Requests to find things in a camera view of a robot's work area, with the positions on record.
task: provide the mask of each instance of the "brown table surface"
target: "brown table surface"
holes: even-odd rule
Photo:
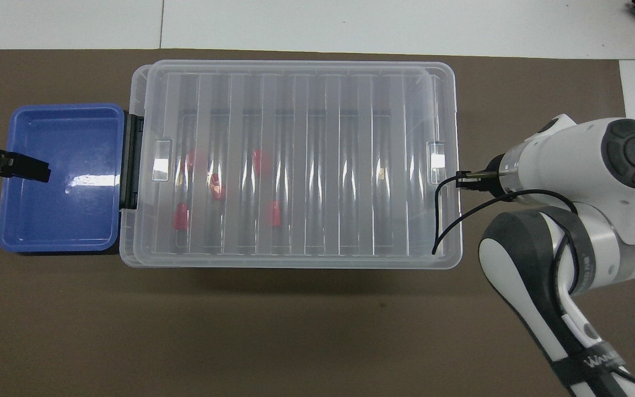
[[[617,61],[207,50],[0,50],[0,147],[18,106],[128,105],[164,58],[444,61],[462,169],[560,113],[623,116]],[[464,192],[463,208],[488,199]],[[449,271],[132,269],[0,249],[0,395],[567,395],[487,284],[466,221]],[[635,373],[635,281],[577,299]]]

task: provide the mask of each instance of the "black joint cover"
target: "black joint cover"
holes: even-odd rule
[[[575,281],[570,294],[580,294],[589,289],[594,281],[597,262],[594,246],[582,220],[574,213],[557,207],[539,208],[541,213],[550,216],[560,228],[564,229],[571,241],[570,247],[575,258]]]
[[[624,364],[624,360],[614,347],[603,341],[578,354],[556,361],[550,367],[562,385],[570,387],[601,377]]]

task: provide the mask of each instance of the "white robotic arm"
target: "white robotic arm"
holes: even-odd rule
[[[635,277],[635,120],[577,125],[558,116],[486,171],[497,176],[486,183],[496,196],[546,189],[578,211],[549,196],[519,196],[551,206],[492,221],[479,246],[487,279],[572,395],[635,395],[635,377],[570,298]]]

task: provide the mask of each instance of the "clear plastic storage box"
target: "clear plastic storage box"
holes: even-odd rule
[[[457,169],[444,63],[159,61],[134,73],[143,116],[131,266],[448,269],[434,188]],[[444,189],[441,224],[459,215]]]

